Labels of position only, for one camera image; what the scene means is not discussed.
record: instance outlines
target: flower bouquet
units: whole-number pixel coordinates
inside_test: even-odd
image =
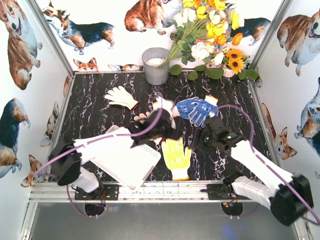
[[[190,80],[198,77],[197,71],[205,71],[212,79],[234,74],[239,79],[245,79],[247,74],[243,69],[248,64],[248,57],[238,49],[225,46],[238,46],[243,38],[242,33],[230,37],[232,29],[243,27],[245,23],[241,14],[237,13],[235,4],[225,0],[183,0],[182,5],[183,10],[173,17],[176,32],[170,35],[173,43],[162,65],[180,58],[184,65],[203,61],[204,65],[197,66],[188,75]],[[178,64],[170,69],[172,75],[178,75],[181,71]]]

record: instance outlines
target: gray panel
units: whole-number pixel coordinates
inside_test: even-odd
[[[245,203],[244,214],[256,203]],[[77,204],[83,209],[84,204]],[[39,203],[33,240],[296,240],[294,229],[278,223],[260,206],[236,219],[219,203],[108,204],[99,219],[79,215],[69,203]]]

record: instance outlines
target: yellow glove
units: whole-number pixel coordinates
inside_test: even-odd
[[[184,150],[181,137],[179,140],[167,139],[161,144],[161,147],[165,164],[172,172],[172,180],[188,180],[192,150],[188,147]]]

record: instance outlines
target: black marble table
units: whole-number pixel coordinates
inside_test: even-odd
[[[160,86],[147,83],[143,72],[77,74],[74,79],[71,96],[66,108],[60,137],[71,136],[73,139],[85,139],[104,134],[112,125],[125,126],[134,120],[139,113],[152,110],[157,91],[165,99],[175,103],[193,97],[204,99],[206,95],[218,98],[218,106],[232,104],[246,111],[254,122],[254,147],[270,159],[266,139],[259,122],[253,103],[250,88],[246,82],[223,78],[209,79],[205,74],[199,75],[195,81],[187,78],[188,72],[180,76],[170,76],[168,81]],[[113,87],[124,86],[133,98],[140,102],[134,111],[119,105],[109,105],[104,98]],[[220,117],[231,131],[240,131],[247,138],[250,135],[249,122],[246,117],[235,109],[224,108]],[[189,120],[183,120],[183,142],[187,147],[192,143],[194,127]],[[150,146],[161,153],[161,159],[148,176],[147,181],[171,181],[172,174],[167,168],[160,146],[150,141]],[[115,181],[96,165],[88,162],[84,167],[95,172],[102,181]],[[241,163],[227,156],[224,152],[215,150],[212,154],[192,153],[191,165],[188,169],[189,180],[219,180],[235,171],[243,173],[248,178],[255,178]]]

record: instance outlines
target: gray floor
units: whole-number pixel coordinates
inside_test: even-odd
[[[245,203],[244,214],[256,203]],[[83,210],[83,203],[77,204]],[[296,240],[260,206],[249,217],[225,216],[219,203],[109,204],[99,219],[79,215],[70,203],[39,203],[33,240]]]

